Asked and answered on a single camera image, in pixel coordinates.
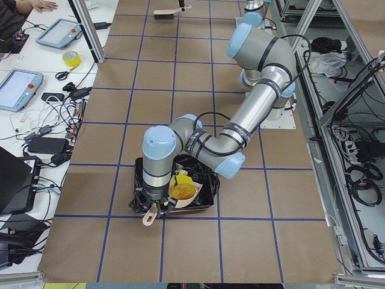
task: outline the person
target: person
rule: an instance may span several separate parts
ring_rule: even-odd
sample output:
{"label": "person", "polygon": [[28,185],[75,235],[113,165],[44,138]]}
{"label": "person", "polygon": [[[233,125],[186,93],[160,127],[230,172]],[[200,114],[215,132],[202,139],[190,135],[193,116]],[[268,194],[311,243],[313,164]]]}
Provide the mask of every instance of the person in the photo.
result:
{"label": "person", "polygon": [[41,12],[42,9],[53,11],[57,7],[56,3],[44,0],[0,0],[0,52],[12,50],[13,36],[33,9]]}

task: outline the scissors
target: scissors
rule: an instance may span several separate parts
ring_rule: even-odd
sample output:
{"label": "scissors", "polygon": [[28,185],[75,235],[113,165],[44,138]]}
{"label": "scissors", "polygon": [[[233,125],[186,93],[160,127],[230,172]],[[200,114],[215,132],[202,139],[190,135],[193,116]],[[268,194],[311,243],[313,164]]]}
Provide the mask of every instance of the scissors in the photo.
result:
{"label": "scissors", "polygon": [[70,73],[71,73],[74,69],[76,69],[79,65],[80,65],[80,64],[74,66],[73,68],[71,68],[71,69],[68,70],[68,71],[62,71],[62,72],[56,73],[56,74],[55,74],[55,78],[56,78],[57,80],[60,80],[60,81],[61,81],[61,80],[67,79],[68,74],[70,74]]}

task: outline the blue tape grid line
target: blue tape grid line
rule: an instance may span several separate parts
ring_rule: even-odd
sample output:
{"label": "blue tape grid line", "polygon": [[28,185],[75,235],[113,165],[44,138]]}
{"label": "blue tape grid line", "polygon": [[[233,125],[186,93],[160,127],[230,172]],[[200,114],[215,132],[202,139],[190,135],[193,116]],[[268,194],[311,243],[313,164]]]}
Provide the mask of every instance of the blue tape grid line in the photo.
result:
{"label": "blue tape grid line", "polygon": [[[212,85],[212,107],[216,111],[215,106],[215,83],[214,83],[214,53],[212,49],[212,19],[211,19],[211,2],[209,1],[209,26],[210,26],[210,58],[211,58],[211,85]],[[214,119],[214,136],[217,136],[217,116],[213,115]],[[217,194],[217,215],[218,215],[218,253],[219,253],[219,268],[221,283],[224,282],[223,274],[223,253],[222,253],[222,236],[221,236],[221,210],[220,210],[219,193]]]}
{"label": "blue tape grid line", "polygon": [[[97,163],[72,163],[70,166],[95,166],[95,167],[135,167],[133,164],[97,164]],[[295,167],[242,167],[241,170],[290,170],[312,172],[313,169],[295,168]]]}
{"label": "blue tape grid line", "polygon": [[[146,11],[146,14],[148,14],[149,8],[150,8],[150,0],[147,0],[147,11]],[[146,28],[146,22],[147,22],[147,18],[144,19],[142,38],[140,40],[140,46],[139,46],[138,58],[137,58],[137,65],[135,67],[135,74],[134,74],[134,79],[132,81],[132,87],[135,87],[135,80],[137,78],[139,59],[140,59],[140,52],[141,52],[142,45],[143,45],[143,35],[144,35],[144,29]],[[106,249],[106,242],[107,242],[107,237],[108,237],[108,230],[109,230],[109,223],[110,223],[110,220],[111,220],[112,207],[113,207],[113,204],[114,204],[114,196],[115,196],[117,181],[118,181],[118,177],[119,177],[119,168],[120,168],[119,165],[120,165],[120,163],[122,161],[123,149],[124,149],[124,146],[125,146],[125,138],[126,138],[126,132],[127,132],[127,126],[128,126],[127,123],[128,123],[128,118],[129,118],[129,113],[130,113],[130,108],[131,108],[131,103],[132,103],[132,95],[133,94],[134,94],[134,90],[131,90],[131,96],[130,96],[130,101],[129,101],[127,115],[126,115],[125,130],[124,130],[123,137],[122,137],[122,144],[120,146],[118,166],[117,166],[116,175],[115,175],[115,181],[114,181],[114,189],[112,191],[111,202],[110,202],[110,205],[109,205],[106,231],[105,231],[105,235],[104,235],[102,254],[100,256],[100,263],[99,263],[99,269],[98,269],[98,272],[97,272],[96,282],[100,282],[100,275],[102,273],[103,259],[104,259],[104,254],[105,254],[105,249]]]}
{"label": "blue tape grid line", "polygon": [[[242,14],[241,10],[241,2],[240,0],[236,0],[239,5],[239,14]],[[235,1],[218,1],[218,2],[235,2]],[[118,164],[81,164],[81,163],[73,163],[70,164],[71,166],[113,166],[117,167],[116,175],[115,175],[115,180],[114,180],[114,186],[113,186],[113,191],[112,191],[112,196],[111,196],[111,202],[109,206],[109,212],[108,215],[68,215],[68,214],[56,214],[55,217],[63,217],[63,218],[99,218],[99,219],[107,219],[107,224],[106,224],[106,230],[105,230],[105,236],[103,240],[103,247],[102,247],[102,253],[100,256],[100,263],[99,263],[99,270],[97,274],[97,282],[100,282],[100,277],[102,273],[102,266],[103,266],[103,259],[105,256],[105,249],[106,249],[106,243],[107,243],[107,238],[108,238],[108,231],[109,231],[109,224],[111,219],[142,219],[142,216],[117,216],[112,214],[112,208],[113,208],[113,203],[114,203],[114,196],[116,192],[116,187],[117,187],[117,181],[119,177],[119,170],[120,167],[134,167],[132,164],[121,164],[122,160],[122,155],[123,155],[123,149],[125,146],[125,137],[126,137],[126,132],[127,132],[127,127],[128,125],[159,125],[158,123],[129,123],[128,118],[129,118],[129,112],[131,109],[132,105],[132,96],[134,91],[141,90],[141,91],[166,91],[166,92],[172,92],[172,98],[171,98],[171,116],[170,116],[170,121],[173,120],[173,104],[174,104],[174,93],[175,92],[197,92],[197,93],[212,93],[212,100],[213,100],[213,107],[215,111],[215,94],[216,93],[231,93],[231,94],[244,94],[244,92],[217,92],[215,91],[215,83],[214,83],[214,65],[219,64],[219,65],[237,65],[235,63],[214,63],[214,53],[213,53],[213,45],[212,41],[213,40],[229,40],[229,39],[213,39],[212,38],[212,20],[231,20],[233,19],[226,19],[226,18],[211,18],[211,2],[209,1],[209,18],[207,17],[189,17],[189,16],[176,16],[177,18],[177,33],[176,37],[163,37],[163,38],[174,38],[176,39],[176,47],[175,47],[175,57],[174,61],[156,61],[156,60],[140,60],[140,54],[141,54],[141,49],[143,46],[143,39],[145,37],[158,37],[158,36],[145,36],[144,31],[146,28],[146,23],[147,23],[147,18],[152,17],[149,15],[149,7],[150,7],[150,0],[147,0],[147,12],[144,20],[144,25],[143,25],[143,32],[141,36],[138,35],[109,35],[109,36],[136,36],[136,37],[141,37],[140,41],[140,48],[138,51],[138,58],[135,59],[127,59],[127,58],[108,58],[112,60],[120,60],[120,61],[136,61],[136,68],[135,68],[135,74],[134,74],[134,80],[132,83],[132,88],[104,88],[104,87],[95,87],[95,89],[100,89],[100,90],[129,90],[131,91],[131,97],[129,101],[129,108],[128,112],[126,115],[126,122],[125,123],[108,123],[108,122],[84,122],[86,124],[94,125],[94,124],[100,124],[100,125],[124,125],[125,130],[123,133],[123,138],[122,138],[122,144],[120,148],[120,154],[119,154],[119,161]],[[129,15],[129,14],[117,14],[118,16],[140,16],[140,15]],[[203,37],[179,37],[178,32],[179,32],[179,20],[181,18],[192,18],[192,19],[209,19],[209,24],[210,24],[210,38],[203,38]],[[187,62],[187,61],[177,61],[177,42],[178,39],[207,39],[210,40],[210,47],[211,47],[211,62],[206,63],[206,62]],[[165,62],[165,63],[174,63],[174,74],[173,74],[173,89],[172,90],[160,90],[160,89],[135,89],[135,80],[137,77],[137,71],[138,71],[138,65],[140,62]],[[212,76],[212,91],[191,91],[191,90],[176,90],[175,89],[175,78],[176,78],[176,64],[177,63],[201,63],[201,64],[211,64],[211,76]],[[213,127],[215,128],[215,135],[217,134],[217,127],[223,127],[223,126],[217,126],[216,124],[217,121],[217,116],[214,115],[214,125]],[[263,167],[245,167],[242,168],[242,170],[263,170],[265,174],[265,182],[266,182],[266,190],[268,194],[268,201],[269,201],[269,209],[271,213],[270,218],[247,218],[247,217],[221,217],[220,214],[220,198],[219,194],[217,194],[217,214],[218,217],[185,217],[185,216],[172,216],[169,215],[167,217],[164,217],[162,219],[162,241],[161,241],[161,256],[160,256],[160,264],[159,264],[159,282],[162,282],[163,279],[163,262],[164,262],[164,246],[165,246],[165,226],[166,226],[166,220],[167,219],[173,219],[173,220],[217,220],[218,221],[218,249],[219,249],[219,262],[220,262],[220,279],[221,282],[224,282],[224,273],[223,273],[223,253],[222,253],[222,244],[221,244],[221,220],[239,220],[239,221],[245,221],[245,220],[252,220],[252,221],[270,221],[273,227],[273,234],[274,234],[274,243],[276,247],[276,254],[277,254],[277,262],[279,265],[279,272],[280,272],[280,279],[282,282],[284,282],[284,277],[283,277],[283,271],[282,271],[282,265],[281,265],[281,260],[280,260],[280,255],[279,255],[279,246],[277,242],[277,236],[276,236],[276,228],[275,228],[275,222],[288,222],[288,221],[296,221],[296,222],[324,222],[325,219],[296,219],[296,218],[274,218],[273,216],[273,208],[271,205],[271,198],[270,198],[270,191],[269,191],[269,185],[268,185],[268,176],[267,176],[267,171],[268,170],[302,170],[302,171],[312,171],[312,169],[308,168],[267,168],[265,164],[265,156],[263,152],[263,143],[262,143],[262,136],[260,133],[260,130],[258,130],[259,133],[259,138],[260,138],[260,147],[261,147],[261,154],[262,154],[262,162],[263,162]]]}
{"label": "blue tape grid line", "polygon": [[281,278],[281,283],[284,283],[283,278],[283,271],[282,271],[282,264],[281,264],[281,257],[279,255],[279,247],[278,247],[278,240],[277,240],[277,231],[276,231],[276,225],[274,223],[274,214],[273,214],[273,206],[271,204],[271,196],[270,196],[270,190],[269,190],[269,182],[267,177],[267,170],[266,170],[266,162],[265,162],[265,154],[263,151],[263,141],[262,141],[262,134],[260,133],[260,129],[258,129],[258,135],[259,135],[259,143],[260,143],[260,151],[262,154],[262,164],[263,164],[263,173],[265,175],[265,182],[266,182],[266,191],[269,201],[269,209],[270,209],[270,217],[271,217],[271,226],[273,227],[273,237],[274,237],[274,244],[276,246],[276,254],[277,254],[277,262],[279,267],[279,275]]}
{"label": "blue tape grid line", "polygon": [[[81,215],[81,214],[55,214],[59,218],[88,218],[88,219],[142,219],[141,215]],[[274,222],[325,222],[323,218],[247,218],[247,217],[194,217],[194,216],[173,216],[169,214],[165,217],[170,220],[224,220],[224,221],[274,221]]]}
{"label": "blue tape grid line", "polygon": [[[106,57],[106,59],[112,59],[112,60],[123,60],[123,61],[134,61],[131,58],[120,58],[120,57]],[[139,60],[139,62],[156,62],[156,63],[187,63],[187,64],[222,64],[222,65],[234,65],[237,66],[236,63],[227,63],[227,62],[202,62],[202,61],[171,61],[171,60]]]}

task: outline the roll of yellow tape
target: roll of yellow tape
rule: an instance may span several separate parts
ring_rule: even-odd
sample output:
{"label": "roll of yellow tape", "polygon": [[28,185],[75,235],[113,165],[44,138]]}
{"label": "roll of yellow tape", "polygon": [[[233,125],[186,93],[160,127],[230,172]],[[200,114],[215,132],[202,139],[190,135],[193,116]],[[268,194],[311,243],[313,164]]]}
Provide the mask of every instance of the roll of yellow tape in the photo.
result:
{"label": "roll of yellow tape", "polygon": [[62,59],[64,63],[69,67],[78,66],[82,60],[76,51],[68,51],[63,54]]}

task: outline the white table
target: white table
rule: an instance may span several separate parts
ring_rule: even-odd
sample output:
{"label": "white table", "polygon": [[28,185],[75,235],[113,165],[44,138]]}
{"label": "white table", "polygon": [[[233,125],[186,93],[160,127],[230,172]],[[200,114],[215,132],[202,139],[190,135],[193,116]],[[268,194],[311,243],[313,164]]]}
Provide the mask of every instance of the white table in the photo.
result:
{"label": "white table", "polygon": [[[98,7],[89,10],[93,22],[112,22],[116,6],[119,0],[96,0]],[[39,13],[33,10],[28,17],[28,21],[34,24],[44,24],[46,26],[52,25],[57,19],[64,18],[68,20],[75,20],[70,5],[67,0],[56,0],[59,5],[57,10],[44,11]],[[26,22],[23,28],[32,27]],[[109,29],[98,30],[100,43],[105,45],[108,37]],[[29,39],[25,43],[19,54],[11,54],[7,59],[0,62],[0,70],[9,71],[12,68],[20,68],[26,70],[33,70],[38,72],[60,72],[68,69],[62,55],[67,51],[76,51],[82,60],[82,63],[73,72],[87,73],[94,63],[91,52],[88,48],[85,37],[82,36],[79,40],[74,40],[64,49],[56,49],[48,46],[43,46],[35,42],[36,38],[40,36],[43,31],[38,28],[31,28],[26,31],[29,34]],[[96,73],[97,67],[94,66],[91,73]]]}
{"label": "white table", "polygon": [[[6,71],[0,71],[0,78],[3,79],[8,72]],[[13,114],[13,119],[15,120],[14,123],[17,123],[18,119],[22,118],[23,114],[29,114],[32,120],[37,120],[39,116],[39,112],[44,107],[45,102],[41,100],[41,96],[43,92],[57,92],[61,93],[62,86],[72,81],[74,83],[80,82],[80,80],[84,77],[84,73],[71,73],[68,78],[65,81],[57,81],[55,79],[54,73],[43,73],[44,80],[43,84],[40,86],[40,88],[37,90],[36,95],[30,100],[27,107],[22,109],[20,112],[15,114],[15,112],[12,111],[4,111],[0,110],[0,123],[2,124],[2,129],[0,130],[0,138],[9,137],[12,135],[15,135],[15,131],[12,129],[12,125],[10,122],[10,115]],[[92,86],[92,83],[95,79],[95,74],[89,74],[84,82],[82,83],[81,87],[89,87]],[[47,115],[47,113],[50,110],[47,110],[45,113],[42,113],[41,117],[44,119],[44,117]],[[23,125],[20,123],[18,125],[20,128],[20,132],[24,132],[23,129],[29,127],[29,123],[24,123]],[[59,125],[58,127],[54,128],[52,132],[60,132],[63,131],[66,128],[65,125]],[[61,137],[63,138],[65,136],[65,132],[62,134],[52,134],[48,135],[49,137]],[[23,155],[21,145],[23,144],[22,140],[17,140],[16,138],[11,138],[8,140],[0,140],[0,146],[6,149],[7,151],[11,152],[13,155],[17,157],[21,157]],[[44,163],[48,163],[51,155],[37,155]],[[42,168],[40,171],[40,176],[43,176],[47,179],[51,179],[57,184],[60,185],[60,182],[67,171],[69,162],[66,162],[62,164],[59,167],[56,168],[50,168],[45,167]],[[49,185],[50,183],[44,180],[39,181],[39,183]],[[47,214],[47,219],[50,219],[54,216],[56,206],[58,203],[59,197],[55,193],[51,193],[51,204],[49,206],[49,212]],[[49,194],[48,192],[42,191],[41,193],[37,193],[35,197],[34,207],[32,211],[28,212],[27,214],[31,217],[41,220],[44,218],[49,203]],[[0,220],[7,220],[9,216],[0,217]],[[42,236],[37,240],[39,242],[40,240],[47,237],[49,230],[45,231]],[[37,267],[39,266],[39,262],[41,260],[42,256],[41,254],[35,254],[33,256],[27,257],[24,259],[24,261],[17,265],[13,264],[11,267],[7,269],[0,270],[0,274],[10,274],[10,273],[27,273],[27,272],[35,272],[37,270]]]}
{"label": "white table", "polygon": [[[119,0],[96,0],[99,7],[90,10],[90,16],[93,22],[112,22],[118,1]],[[55,10],[53,12],[46,11],[42,13],[39,13],[34,10],[28,17],[28,20],[32,23],[45,24],[47,26],[54,23],[58,18],[75,20],[74,17],[70,17],[70,15],[73,16],[73,13],[66,0],[56,0],[56,2],[59,5],[58,10]],[[30,26],[30,24],[26,23],[24,25],[24,28]],[[30,37],[26,42],[25,46],[23,47],[21,53],[12,54],[9,56],[9,58],[0,62],[0,79],[4,79],[11,69],[20,68],[43,73],[44,80],[42,85],[37,90],[36,95],[30,100],[28,105],[19,113],[15,114],[11,111],[0,110],[0,123],[2,126],[2,128],[0,129],[0,138],[6,138],[15,135],[15,131],[11,125],[11,115],[12,119],[14,120],[14,125],[19,126],[19,132],[25,132],[29,130],[30,121],[23,123],[19,122],[19,120],[22,118],[30,118],[32,120],[38,119],[39,113],[45,105],[45,102],[41,100],[42,94],[44,92],[55,92],[64,93],[65,95],[67,95],[67,92],[61,91],[63,86],[70,81],[74,82],[75,84],[78,84],[93,64],[93,57],[90,53],[84,36],[82,36],[79,40],[72,42],[66,49],[59,50],[36,44],[35,39],[42,33],[41,30],[37,28],[31,28],[28,29],[27,32]],[[109,29],[99,30],[97,32],[102,46],[104,46],[106,43],[108,32]],[[68,69],[68,67],[64,64],[63,60],[61,59],[61,56],[66,51],[70,50],[74,50],[79,53],[82,59],[82,63],[76,70],[69,74],[66,80],[58,81],[57,79],[55,79],[55,74],[57,72],[65,71]],[[96,76],[96,72],[97,66],[94,66],[93,70],[86,77],[81,87],[92,86]],[[41,118],[44,119],[49,111],[50,110],[46,110],[44,113],[42,113]],[[66,127],[64,125],[59,125],[58,127],[54,128],[52,132],[64,131],[65,128]],[[65,133],[52,134],[48,136],[64,137]],[[4,149],[8,150],[9,152],[18,157],[22,156],[22,143],[23,141],[17,140],[16,138],[0,140],[0,146],[2,146]],[[48,163],[51,157],[51,155],[37,156],[40,157],[45,163]],[[69,162],[66,162],[57,168],[42,168],[40,176],[43,176],[47,179],[51,179],[57,184],[60,184],[65,172],[67,171],[68,165]],[[39,181],[39,183],[49,185],[49,182],[43,180]],[[46,217],[47,219],[52,218],[54,216],[58,199],[59,196],[57,196],[55,193],[51,193],[51,203],[49,206],[49,212]],[[47,191],[37,193],[35,197],[34,207],[32,211],[28,212],[27,214],[35,219],[42,219],[47,212],[48,203],[49,194]],[[8,216],[0,217],[0,220],[7,219]],[[37,240],[37,242],[47,237],[48,232],[49,230],[45,231],[39,238],[39,240]],[[37,268],[39,266],[38,264],[40,263],[41,258],[41,254],[35,254],[33,256],[27,257],[23,260],[21,264],[13,264],[11,267],[1,270],[0,274],[35,272],[37,271]]]}

